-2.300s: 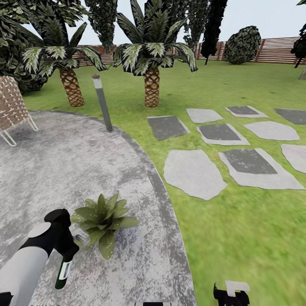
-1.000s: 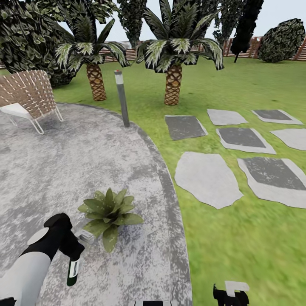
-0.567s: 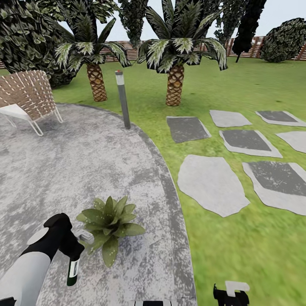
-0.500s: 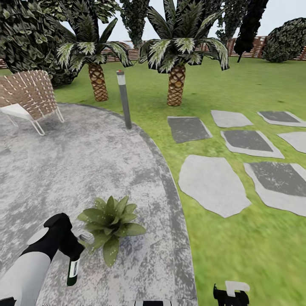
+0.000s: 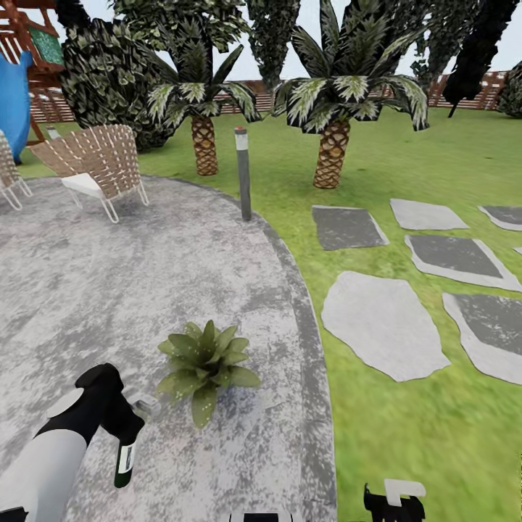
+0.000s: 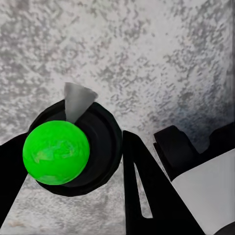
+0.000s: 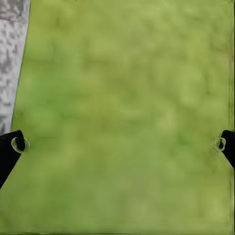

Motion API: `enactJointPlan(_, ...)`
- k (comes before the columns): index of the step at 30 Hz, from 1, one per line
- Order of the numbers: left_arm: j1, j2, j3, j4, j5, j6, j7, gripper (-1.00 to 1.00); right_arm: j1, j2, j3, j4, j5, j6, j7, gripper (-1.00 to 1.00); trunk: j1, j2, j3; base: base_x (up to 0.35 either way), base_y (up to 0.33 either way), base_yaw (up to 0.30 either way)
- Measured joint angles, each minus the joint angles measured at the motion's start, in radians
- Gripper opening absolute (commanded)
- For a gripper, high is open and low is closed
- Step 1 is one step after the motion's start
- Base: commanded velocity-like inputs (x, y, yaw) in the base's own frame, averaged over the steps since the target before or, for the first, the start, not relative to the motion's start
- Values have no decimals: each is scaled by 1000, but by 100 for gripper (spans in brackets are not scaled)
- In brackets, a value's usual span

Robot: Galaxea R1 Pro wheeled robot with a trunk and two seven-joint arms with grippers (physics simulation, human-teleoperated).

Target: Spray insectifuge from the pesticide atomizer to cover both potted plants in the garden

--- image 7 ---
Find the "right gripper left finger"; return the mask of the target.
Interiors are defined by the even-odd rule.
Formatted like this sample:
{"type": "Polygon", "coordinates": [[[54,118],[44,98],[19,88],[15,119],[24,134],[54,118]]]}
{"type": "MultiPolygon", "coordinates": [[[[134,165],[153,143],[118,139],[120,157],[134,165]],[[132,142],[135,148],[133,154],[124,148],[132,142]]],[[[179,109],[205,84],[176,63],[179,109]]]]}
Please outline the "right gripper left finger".
{"type": "Polygon", "coordinates": [[[28,153],[29,142],[21,130],[0,136],[0,188],[22,154],[28,153]]]}

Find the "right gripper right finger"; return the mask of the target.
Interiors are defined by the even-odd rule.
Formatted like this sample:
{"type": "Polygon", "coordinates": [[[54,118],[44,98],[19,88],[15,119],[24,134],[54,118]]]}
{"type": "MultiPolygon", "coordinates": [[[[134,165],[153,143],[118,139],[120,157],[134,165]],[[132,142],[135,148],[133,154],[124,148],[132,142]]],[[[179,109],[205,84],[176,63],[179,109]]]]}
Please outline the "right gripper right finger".
{"type": "Polygon", "coordinates": [[[214,148],[222,151],[235,169],[235,132],[224,130],[221,138],[215,141],[214,148]]]}

